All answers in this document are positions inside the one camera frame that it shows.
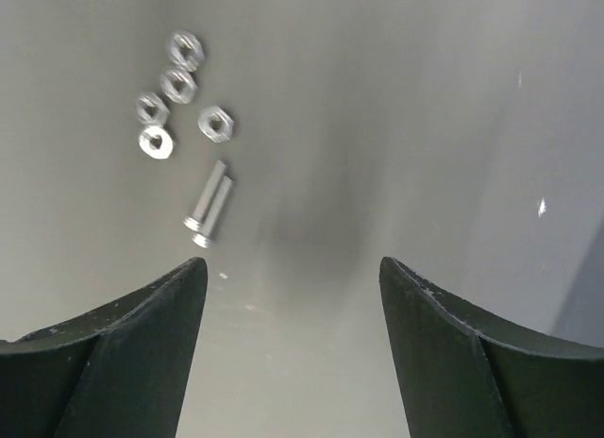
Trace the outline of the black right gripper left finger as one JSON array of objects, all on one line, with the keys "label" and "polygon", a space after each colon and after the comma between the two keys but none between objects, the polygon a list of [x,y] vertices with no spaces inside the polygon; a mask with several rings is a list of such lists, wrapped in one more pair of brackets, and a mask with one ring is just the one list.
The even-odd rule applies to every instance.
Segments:
[{"label": "black right gripper left finger", "polygon": [[174,437],[203,316],[208,267],[150,284],[1,343],[4,437]]}]

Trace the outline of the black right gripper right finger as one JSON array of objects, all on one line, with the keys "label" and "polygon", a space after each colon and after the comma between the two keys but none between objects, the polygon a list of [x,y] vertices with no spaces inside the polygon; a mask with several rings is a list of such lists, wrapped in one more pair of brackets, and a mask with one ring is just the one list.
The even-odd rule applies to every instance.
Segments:
[{"label": "black right gripper right finger", "polygon": [[602,436],[602,348],[517,325],[394,258],[379,287],[412,437]]}]

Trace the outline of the silver cap screw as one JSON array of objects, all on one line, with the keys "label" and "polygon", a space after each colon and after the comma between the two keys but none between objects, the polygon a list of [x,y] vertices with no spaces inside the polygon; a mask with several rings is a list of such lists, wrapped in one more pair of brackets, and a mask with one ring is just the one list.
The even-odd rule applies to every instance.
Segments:
[{"label": "silver cap screw", "polygon": [[227,164],[222,161],[216,161],[210,176],[204,186],[204,189],[197,201],[193,212],[187,216],[183,224],[192,231],[198,231],[204,223],[204,219],[209,211],[213,198],[218,190],[221,179],[227,171]]},{"label": "silver cap screw", "polygon": [[210,247],[212,243],[212,234],[220,220],[222,211],[226,205],[229,194],[233,188],[233,180],[223,176],[218,186],[216,195],[210,205],[209,211],[202,223],[201,228],[193,235],[192,240],[202,248]]}]

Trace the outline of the silver hex nut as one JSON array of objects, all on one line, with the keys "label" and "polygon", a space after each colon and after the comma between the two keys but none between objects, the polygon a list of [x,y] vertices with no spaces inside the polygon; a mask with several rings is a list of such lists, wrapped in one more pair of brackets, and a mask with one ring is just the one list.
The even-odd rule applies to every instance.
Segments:
[{"label": "silver hex nut", "polygon": [[138,136],[140,149],[154,160],[167,160],[171,157],[175,142],[171,134],[162,126],[146,126]]},{"label": "silver hex nut", "polygon": [[170,67],[159,77],[162,92],[174,103],[189,104],[197,92],[197,84],[191,73],[181,67]]},{"label": "silver hex nut", "polygon": [[188,72],[196,71],[205,61],[202,43],[194,34],[178,30],[171,34],[167,42],[170,61]]},{"label": "silver hex nut", "polygon": [[165,126],[170,116],[167,105],[156,93],[141,93],[135,101],[135,109],[144,126]]},{"label": "silver hex nut", "polygon": [[215,143],[229,141],[234,133],[234,120],[219,106],[202,109],[197,123],[200,131]]}]

